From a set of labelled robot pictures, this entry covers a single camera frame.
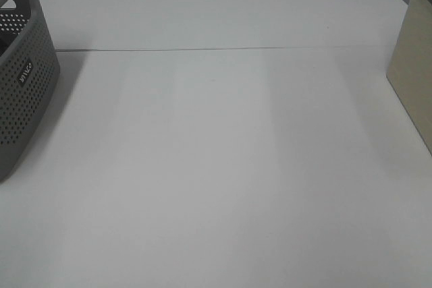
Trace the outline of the grey perforated plastic basket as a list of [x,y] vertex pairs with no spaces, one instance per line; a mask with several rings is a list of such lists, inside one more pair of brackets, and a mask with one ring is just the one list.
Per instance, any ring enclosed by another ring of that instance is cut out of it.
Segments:
[[50,103],[60,65],[39,0],[1,9],[1,178],[13,171]]

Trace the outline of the beige fabric bin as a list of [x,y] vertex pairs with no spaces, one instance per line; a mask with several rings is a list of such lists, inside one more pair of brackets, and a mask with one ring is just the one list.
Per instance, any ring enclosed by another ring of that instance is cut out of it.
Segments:
[[409,0],[386,76],[431,150],[431,0]]

